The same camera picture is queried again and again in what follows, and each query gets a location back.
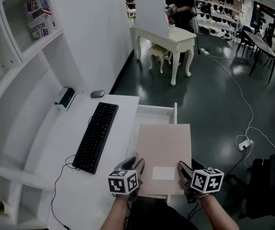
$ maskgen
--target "human hand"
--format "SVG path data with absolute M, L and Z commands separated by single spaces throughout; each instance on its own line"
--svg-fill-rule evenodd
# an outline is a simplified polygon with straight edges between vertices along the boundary
M 172 16 L 172 15 L 174 15 L 175 13 L 176 13 L 175 10 L 167 10 L 167 11 L 166 11 L 166 14 L 167 14 L 168 16 Z
M 140 176 L 143 174 L 143 170 L 145 167 L 145 161 L 144 159 L 140 159 L 137 163 L 135 163 L 136 157 L 132 157 L 130 159 L 126 159 L 123 162 L 119 163 L 116 167 L 115 170 L 135 170 L 136 171 L 136 176 L 138 180 L 138 187 L 136 187 L 130 194 L 128 195 L 119 195 L 116 194 L 116 197 L 126 199 L 127 201 L 135 201 L 138 195 L 138 191 L 140 189 L 140 186 L 143 184 L 143 182 L 140 179 Z
M 180 161 L 178 163 L 178 172 L 179 172 L 179 181 L 178 184 L 182 190 L 184 190 L 184 194 L 187 198 L 188 203 L 194 203 L 197 199 L 203 194 L 190 188 L 193 170 L 184 162 Z

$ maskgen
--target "white label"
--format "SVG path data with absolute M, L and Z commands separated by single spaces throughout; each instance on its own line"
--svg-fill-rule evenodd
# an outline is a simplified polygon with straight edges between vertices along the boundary
M 153 180 L 174 180 L 175 167 L 153 167 Z

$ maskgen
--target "white cable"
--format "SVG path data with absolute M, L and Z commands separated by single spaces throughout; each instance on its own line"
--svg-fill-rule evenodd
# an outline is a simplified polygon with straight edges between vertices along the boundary
M 241 61 L 241 60 L 232 59 L 232 58 L 226 58 L 226 57 L 216 57 L 216 56 L 211 56 L 211 57 L 217 58 L 217 59 L 230 59 L 230 60 L 237 61 L 237 62 L 241 62 L 241 63 L 244 63 L 244 62 L 246 62 L 246 61 L 248 61 L 248 60 L 250 60 L 250 59 L 252 58 L 252 57 L 250 57 L 250 58 L 247 59 L 247 60 Z
M 248 138 L 248 136 L 247 136 L 247 132 L 249 131 L 250 128 L 252 128 L 252 129 L 255 129 L 255 130 L 259 131 L 259 132 L 268 140 L 268 142 L 275 148 L 275 145 L 269 140 L 269 138 L 268 138 L 265 134 L 262 133 L 261 130 L 259 130 L 259 129 L 257 129 L 257 128 L 254 128 L 254 127 L 251 127 L 251 126 L 250 126 L 250 125 L 251 125 L 251 122 L 252 122 L 252 120 L 253 120 L 253 111 L 252 111 L 251 106 L 250 106 L 250 105 L 247 103 L 247 101 L 245 100 L 245 98 L 244 98 L 244 96 L 243 96 L 243 92 L 242 92 L 241 87 L 240 87 L 239 84 L 235 81 L 235 79 L 229 74 L 229 72 L 222 66 L 222 64 L 220 64 L 216 59 L 214 59 L 214 58 L 219 58 L 219 59 L 230 59 L 230 58 L 215 57 L 215 56 L 211 56 L 210 54 L 206 54 L 205 52 L 207 52 L 207 51 L 202 50 L 202 53 L 204 53 L 204 54 L 205 54 L 206 56 L 208 56 L 209 58 L 212 58 L 213 60 L 215 60 L 215 61 L 223 68 L 223 70 L 228 74 L 228 76 L 236 83 L 236 85 L 238 86 L 238 88 L 239 88 L 239 90 L 240 90 L 240 92 L 241 92 L 241 96 L 242 96 L 243 101 L 246 103 L 246 105 L 247 105 L 247 106 L 250 108 L 250 110 L 251 110 L 251 120 L 250 120 L 250 122 L 248 123 L 248 127 L 247 127 L 247 129 L 245 130 L 245 134 L 242 135 L 242 136 L 237 136 L 237 137 L 235 138 L 235 141 L 234 141 L 235 146 L 237 147 L 237 138 L 238 138 L 238 137 L 244 137 L 244 136 L 246 136 L 246 138 L 249 140 L 249 138 Z M 245 162 L 245 161 L 246 161 L 246 159 L 248 158 L 248 156 L 251 154 L 253 145 L 251 146 L 251 150 L 250 150 L 249 154 L 246 156 L 246 158 L 245 158 L 245 160 L 244 160 L 244 164 L 245 164 L 245 166 L 246 166 L 247 168 L 249 168 L 249 167 L 246 165 L 246 162 Z

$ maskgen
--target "forearm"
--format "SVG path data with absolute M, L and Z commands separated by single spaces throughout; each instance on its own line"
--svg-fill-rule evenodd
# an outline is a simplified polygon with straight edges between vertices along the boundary
M 213 195 L 200 199 L 214 230 L 239 230 L 236 222 L 226 213 Z
M 122 230 L 127 212 L 127 199 L 117 197 L 100 230 Z
M 187 11 L 187 10 L 190 10 L 190 9 L 191 9 L 191 7 L 183 6 L 183 7 L 181 7 L 181 8 L 177 8 L 176 11 L 177 11 L 178 13 L 181 13 L 181 12 L 184 12 L 184 11 Z

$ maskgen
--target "computer mouse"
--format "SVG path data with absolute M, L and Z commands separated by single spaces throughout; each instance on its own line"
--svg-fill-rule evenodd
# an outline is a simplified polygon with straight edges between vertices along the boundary
M 104 90 L 97 90 L 97 91 L 92 91 L 90 93 L 91 98 L 99 98 L 102 97 L 105 94 Z

